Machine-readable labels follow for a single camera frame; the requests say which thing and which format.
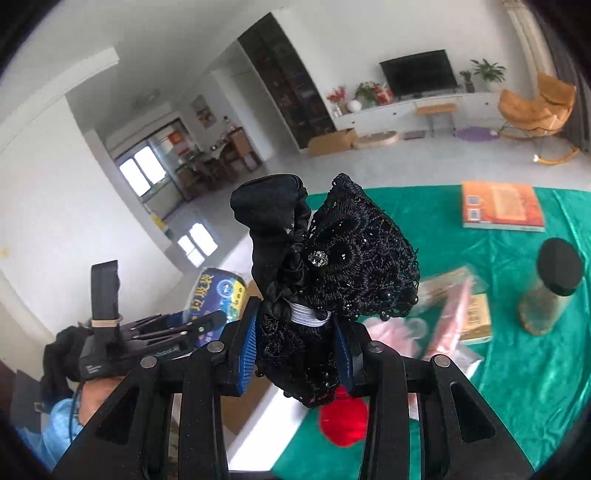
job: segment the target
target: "cardboard box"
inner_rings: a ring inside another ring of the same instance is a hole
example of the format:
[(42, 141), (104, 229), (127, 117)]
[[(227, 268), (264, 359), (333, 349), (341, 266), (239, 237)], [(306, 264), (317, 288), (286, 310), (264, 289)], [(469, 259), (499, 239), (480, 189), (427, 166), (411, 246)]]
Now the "cardboard box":
[(339, 130), (331, 134), (314, 137), (308, 143), (308, 153), (313, 157), (327, 155), (329, 153), (351, 150), (353, 140), (357, 138), (354, 128)]
[(488, 309), (486, 293), (472, 295), (460, 341), (464, 345), (474, 345), (489, 342), (491, 339), (491, 313)]
[[(250, 297), (262, 298), (254, 280), (251, 280), (246, 287), (246, 299)], [(245, 307), (246, 301), (243, 303), (240, 318), (242, 318)], [(266, 377), (258, 378), (253, 374), (248, 390), (243, 396), (240, 398), (220, 397), (222, 424), (230, 432), (238, 435), (270, 386), (271, 382)]]

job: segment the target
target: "white vase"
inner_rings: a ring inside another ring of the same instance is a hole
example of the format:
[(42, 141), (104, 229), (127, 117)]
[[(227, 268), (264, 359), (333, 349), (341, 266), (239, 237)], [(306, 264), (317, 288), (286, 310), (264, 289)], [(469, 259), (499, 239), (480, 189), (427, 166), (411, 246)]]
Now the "white vase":
[(503, 90), (503, 87), (499, 82), (486, 82), (486, 87), (491, 93), (499, 93)]
[(351, 100), (349, 103), (347, 103), (347, 108), (349, 112), (357, 113), (361, 111), (363, 105), (361, 105), (361, 102), (359, 100)]

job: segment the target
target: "book cover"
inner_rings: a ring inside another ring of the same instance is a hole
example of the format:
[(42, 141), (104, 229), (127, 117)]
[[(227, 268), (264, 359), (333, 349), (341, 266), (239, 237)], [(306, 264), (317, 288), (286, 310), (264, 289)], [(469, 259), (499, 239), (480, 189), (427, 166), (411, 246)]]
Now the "book cover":
[(462, 216), (466, 228), (545, 230), (544, 214), (530, 185), (462, 182)]

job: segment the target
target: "purple rug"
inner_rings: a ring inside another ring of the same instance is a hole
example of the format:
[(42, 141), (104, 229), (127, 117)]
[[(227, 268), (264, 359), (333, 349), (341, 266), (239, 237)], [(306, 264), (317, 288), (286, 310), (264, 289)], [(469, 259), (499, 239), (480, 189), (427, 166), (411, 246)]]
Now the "purple rug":
[(497, 140), (499, 135), (491, 135), (491, 129), (485, 127), (468, 127), (457, 132), (457, 137), (467, 142), (489, 142)]

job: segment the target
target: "orange chair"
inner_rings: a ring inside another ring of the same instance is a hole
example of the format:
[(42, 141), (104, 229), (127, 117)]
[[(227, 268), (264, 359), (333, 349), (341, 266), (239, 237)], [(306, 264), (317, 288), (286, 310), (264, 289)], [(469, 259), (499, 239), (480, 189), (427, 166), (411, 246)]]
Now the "orange chair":
[[(538, 72), (538, 88), (540, 96), (534, 101), (525, 100), (510, 90), (501, 92), (499, 111), (506, 123), (499, 131), (500, 135), (516, 140), (543, 140), (544, 137), (556, 135), (562, 130), (573, 112), (577, 87)], [(503, 132), (509, 127), (521, 130), (525, 136), (518, 137)], [(570, 160), (579, 153), (579, 149), (573, 148), (558, 160), (541, 158), (541, 144), (538, 153), (534, 161), (555, 165)]]

